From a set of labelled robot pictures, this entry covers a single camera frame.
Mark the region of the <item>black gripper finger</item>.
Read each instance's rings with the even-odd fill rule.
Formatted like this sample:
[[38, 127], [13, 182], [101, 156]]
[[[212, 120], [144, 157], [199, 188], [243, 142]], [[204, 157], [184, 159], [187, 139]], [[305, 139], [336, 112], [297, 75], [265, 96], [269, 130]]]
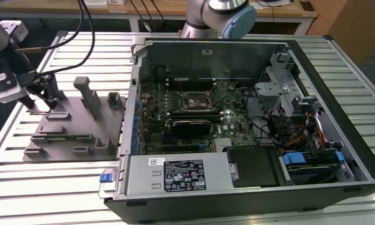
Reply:
[[33, 109], [34, 101], [30, 99], [26, 93], [21, 93], [17, 100], [29, 110]]
[[33, 80], [29, 86], [29, 93], [37, 96], [49, 109], [54, 109], [57, 105], [58, 87], [54, 74], [44, 75]]

